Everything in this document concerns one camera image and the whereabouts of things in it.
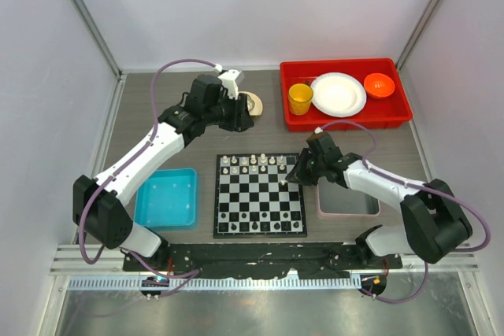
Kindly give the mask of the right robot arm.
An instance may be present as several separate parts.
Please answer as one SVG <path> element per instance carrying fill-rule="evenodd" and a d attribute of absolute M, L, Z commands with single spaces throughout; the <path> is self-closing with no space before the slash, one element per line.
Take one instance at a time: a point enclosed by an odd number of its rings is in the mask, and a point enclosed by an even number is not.
<path fill-rule="evenodd" d="M 313 134 L 285 182 L 316 186 L 324 178 L 347 190 L 366 194 L 397 210 L 402 225 L 378 225 L 359 235 L 355 257 L 375 268 L 384 257 L 413 253 L 435 264 L 473 234 L 473 227 L 450 187 L 442 180 L 408 180 L 372 166 L 356 153 L 343 154 L 327 132 Z"/>

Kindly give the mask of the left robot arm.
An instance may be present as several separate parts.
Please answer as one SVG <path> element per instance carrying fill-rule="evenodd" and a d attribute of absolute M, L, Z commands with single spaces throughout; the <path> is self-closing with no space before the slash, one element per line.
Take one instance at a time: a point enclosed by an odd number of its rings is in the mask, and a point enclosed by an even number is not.
<path fill-rule="evenodd" d="M 90 235 L 102 248 L 121 248 L 140 257 L 149 271 L 158 272 L 166 266 L 168 242 L 137 224 L 126 206 L 163 163 L 207 127 L 244 132 L 254 126 L 247 96 L 239 91 L 242 80 L 239 70 L 225 70 L 219 76 L 201 74 L 180 103 L 154 115 L 152 129 L 117 163 L 94 178 L 82 175 L 74 182 L 72 218 L 81 250 Z"/>

